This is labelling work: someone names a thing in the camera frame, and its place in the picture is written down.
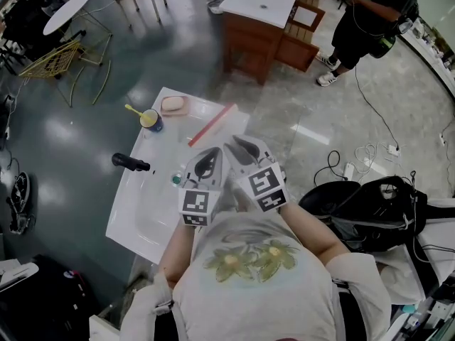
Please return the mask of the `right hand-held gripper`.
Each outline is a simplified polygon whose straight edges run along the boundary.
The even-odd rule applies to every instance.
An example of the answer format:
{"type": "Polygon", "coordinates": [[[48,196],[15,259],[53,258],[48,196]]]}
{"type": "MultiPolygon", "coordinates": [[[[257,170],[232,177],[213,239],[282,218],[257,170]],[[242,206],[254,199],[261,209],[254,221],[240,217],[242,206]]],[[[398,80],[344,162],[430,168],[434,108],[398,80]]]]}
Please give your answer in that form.
{"type": "Polygon", "coordinates": [[[243,134],[233,139],[236,144],[224,144],[223,150],[243,192],[263,212],[285,205],[289,194],[282,170],[267,144],[243,134]]]}

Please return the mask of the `person's left forearm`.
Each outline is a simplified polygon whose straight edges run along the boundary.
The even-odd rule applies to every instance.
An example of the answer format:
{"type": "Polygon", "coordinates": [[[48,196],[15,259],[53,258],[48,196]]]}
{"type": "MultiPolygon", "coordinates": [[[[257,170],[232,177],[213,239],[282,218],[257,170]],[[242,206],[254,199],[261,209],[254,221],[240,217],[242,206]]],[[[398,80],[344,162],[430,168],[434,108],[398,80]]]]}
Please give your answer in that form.
{"type": "Polygon", "coordinates": [[[159,262],[159,273],[165,276],[172,289],[190,266],[195,230],[195,227],[179,223],[159,262]]]}

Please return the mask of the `person's right forearm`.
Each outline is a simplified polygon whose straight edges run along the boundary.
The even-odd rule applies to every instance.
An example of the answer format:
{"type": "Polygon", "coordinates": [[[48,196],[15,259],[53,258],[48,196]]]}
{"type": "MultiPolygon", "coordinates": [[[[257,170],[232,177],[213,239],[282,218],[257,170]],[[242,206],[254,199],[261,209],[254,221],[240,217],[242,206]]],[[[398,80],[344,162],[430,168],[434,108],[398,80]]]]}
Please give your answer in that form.
{"type": "Polygon", "coordinates": [[[335,257],[350,252],[322,221],[296,203],[288,202],[280,209],[280,215],[291,231],[322,264],[327,265],[335,257]]]}

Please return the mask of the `white ceramic sink basin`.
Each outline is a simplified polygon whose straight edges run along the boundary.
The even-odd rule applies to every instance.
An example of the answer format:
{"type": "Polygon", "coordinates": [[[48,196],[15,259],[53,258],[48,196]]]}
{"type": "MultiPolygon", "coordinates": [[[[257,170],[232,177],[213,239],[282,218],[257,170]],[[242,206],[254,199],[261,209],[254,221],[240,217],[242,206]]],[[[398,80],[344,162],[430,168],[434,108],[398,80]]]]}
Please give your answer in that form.
{"type": "Polygon", "coordinates": [[[212,140],[202,148],[188,142],[226,105],[188,95],[189,112],[164,117],[163,129],[142,129],[130,157],[150,164],[149,171],[124,170],[107,224],[106,235],[128,250],[157,264],[178,224],[178,189],[188,162],[201,151],[221,147],[234,134],[243,134],[249,114],[238,109],[212,140]],[[182,177],[179,186],[172,175],[182,177]]]}

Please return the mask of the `pale soap bar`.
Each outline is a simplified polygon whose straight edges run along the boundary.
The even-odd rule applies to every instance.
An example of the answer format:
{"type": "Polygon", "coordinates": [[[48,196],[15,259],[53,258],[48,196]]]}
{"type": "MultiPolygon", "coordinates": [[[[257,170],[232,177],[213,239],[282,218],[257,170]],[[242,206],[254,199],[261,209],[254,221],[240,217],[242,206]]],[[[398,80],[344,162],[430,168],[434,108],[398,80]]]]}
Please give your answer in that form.
{"type": "Polygon", "coordinates": [[[165,112],[174,112],[183,108],[185,99],[182,96],[164,97],[161,102],[161,110],[165,112]]]}

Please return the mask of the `black round stool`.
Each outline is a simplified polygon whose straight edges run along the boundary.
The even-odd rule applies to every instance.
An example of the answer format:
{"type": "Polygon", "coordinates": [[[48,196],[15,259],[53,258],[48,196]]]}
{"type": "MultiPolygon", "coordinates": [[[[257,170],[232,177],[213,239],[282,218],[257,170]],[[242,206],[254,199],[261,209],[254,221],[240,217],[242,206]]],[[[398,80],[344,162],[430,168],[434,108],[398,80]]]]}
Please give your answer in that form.
{"type": "Polygon", "coordinates": [[[307,192],[298,205],[315,217],[327,217],[359,189],[355,181],[324,183],[307,192]]]}

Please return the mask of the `wooden vanity with white top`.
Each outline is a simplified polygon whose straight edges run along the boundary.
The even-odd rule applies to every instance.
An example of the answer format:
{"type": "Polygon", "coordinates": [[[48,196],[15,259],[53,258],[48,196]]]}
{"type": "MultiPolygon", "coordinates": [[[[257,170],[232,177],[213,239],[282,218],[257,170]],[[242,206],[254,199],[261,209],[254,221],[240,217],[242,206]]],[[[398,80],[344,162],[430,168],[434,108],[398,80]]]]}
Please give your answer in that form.
{"type": "Polygon", "coordinates": [[[274,62],[305,72],[319,47],[313,34],[325,15],[319,0],[224,0],[223,69],[266,82],[274,62]]]}

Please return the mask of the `person's grey flower shirt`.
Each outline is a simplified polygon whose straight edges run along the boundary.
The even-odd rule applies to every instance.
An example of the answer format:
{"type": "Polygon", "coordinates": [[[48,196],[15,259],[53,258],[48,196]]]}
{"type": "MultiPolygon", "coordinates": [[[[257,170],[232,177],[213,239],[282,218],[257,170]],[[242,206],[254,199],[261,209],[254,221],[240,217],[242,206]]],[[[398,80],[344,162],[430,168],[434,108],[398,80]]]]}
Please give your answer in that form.
{"type": "Polygon", "coordinates": [[[279,212],[220,212],[175,288],[157,272],[121,341],[380,341],[391,301],[374,258],[322,264],[279,212]]]}

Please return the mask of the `white appliance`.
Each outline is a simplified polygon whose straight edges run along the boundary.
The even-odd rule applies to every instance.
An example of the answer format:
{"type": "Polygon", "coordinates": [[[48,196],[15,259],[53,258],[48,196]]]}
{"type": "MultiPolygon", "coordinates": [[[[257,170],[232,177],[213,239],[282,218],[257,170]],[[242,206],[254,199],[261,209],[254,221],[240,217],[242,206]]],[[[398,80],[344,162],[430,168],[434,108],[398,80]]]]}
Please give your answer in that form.
{"type": "Polygon", "coordinates": [[[89,318],[89,329],[89,341],[119,341],[120,331],[97,315],[89,318]]]}

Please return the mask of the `black device on floor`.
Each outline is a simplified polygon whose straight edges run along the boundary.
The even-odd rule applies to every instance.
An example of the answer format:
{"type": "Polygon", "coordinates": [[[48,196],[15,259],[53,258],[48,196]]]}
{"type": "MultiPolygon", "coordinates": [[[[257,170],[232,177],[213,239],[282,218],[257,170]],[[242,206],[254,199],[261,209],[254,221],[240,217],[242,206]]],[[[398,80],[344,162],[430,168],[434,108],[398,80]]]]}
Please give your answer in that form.
{"type": "Polygon", "coordinates": [[[13,184],[11,195],[6,203],[11,210],[9,230],[12,234],[22,235],[36,221],[30,205],[31,180],[26,172],[20,172],[13,184]]]}

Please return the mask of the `black case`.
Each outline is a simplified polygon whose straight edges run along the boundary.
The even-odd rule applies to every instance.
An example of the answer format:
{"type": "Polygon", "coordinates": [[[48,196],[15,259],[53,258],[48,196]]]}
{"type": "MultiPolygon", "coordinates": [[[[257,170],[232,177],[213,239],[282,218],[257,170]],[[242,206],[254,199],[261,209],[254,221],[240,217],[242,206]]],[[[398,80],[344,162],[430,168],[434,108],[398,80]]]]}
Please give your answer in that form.
{"type": "Polygon", "coordinates": [[[38,273],[0,292],[0,341],[89,341],[100,310],[82,275],[37,255],[38,273]]]}

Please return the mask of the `curved white counter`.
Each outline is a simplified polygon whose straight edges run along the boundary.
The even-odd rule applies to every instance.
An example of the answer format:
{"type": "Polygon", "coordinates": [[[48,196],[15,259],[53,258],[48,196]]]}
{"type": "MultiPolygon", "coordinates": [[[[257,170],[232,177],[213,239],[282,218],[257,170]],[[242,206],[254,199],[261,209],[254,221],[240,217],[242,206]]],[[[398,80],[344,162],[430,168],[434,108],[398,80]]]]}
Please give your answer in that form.
{"type": "Polygon", "coordinates": [[[400,39],[432,71],[455,102],[455,55],[445,56],[437,47],[431,28],[421,18],[400,39]]]}

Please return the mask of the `white plastic device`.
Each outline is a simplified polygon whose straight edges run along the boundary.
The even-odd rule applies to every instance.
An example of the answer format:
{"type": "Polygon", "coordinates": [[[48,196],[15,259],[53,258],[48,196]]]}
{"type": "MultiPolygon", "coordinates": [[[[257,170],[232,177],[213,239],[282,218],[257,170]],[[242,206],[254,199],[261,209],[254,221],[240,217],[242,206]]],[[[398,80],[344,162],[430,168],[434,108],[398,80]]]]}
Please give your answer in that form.
{"type": "Polygon", "coordinates": [[[38,271],[39,267],[33,262],[22,264],[14,269],[7,270],[0,278],[0,292],[16,283],[26,280],[32,275],[38,273],[38,271]]]}

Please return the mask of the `white round table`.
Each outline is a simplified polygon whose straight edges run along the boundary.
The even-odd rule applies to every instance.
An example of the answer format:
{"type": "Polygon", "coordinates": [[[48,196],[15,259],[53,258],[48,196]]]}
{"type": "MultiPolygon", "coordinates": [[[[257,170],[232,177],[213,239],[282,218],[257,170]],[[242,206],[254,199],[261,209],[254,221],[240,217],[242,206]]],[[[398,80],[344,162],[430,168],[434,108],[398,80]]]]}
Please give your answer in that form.
{"type": "Polygon", "coordinates": [[[89,0],[69,0],[62,5],[49,19],[45,27],[43,28],[43,35],[49,36],[68,21],[81,10],[89,0]]]}

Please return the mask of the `black office chair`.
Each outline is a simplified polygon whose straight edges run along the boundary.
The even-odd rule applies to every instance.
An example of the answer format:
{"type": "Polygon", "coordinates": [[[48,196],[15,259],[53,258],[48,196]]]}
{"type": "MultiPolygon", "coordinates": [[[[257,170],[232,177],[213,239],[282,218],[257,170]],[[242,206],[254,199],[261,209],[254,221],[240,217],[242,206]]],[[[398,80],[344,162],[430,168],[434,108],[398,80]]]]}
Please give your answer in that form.
{"type": "Polygon", "coordinates": [[[3,37],[33,49],[43,41],[43,29],[49,19],[37,0],[18,0],[4,17],[3,37]]]}

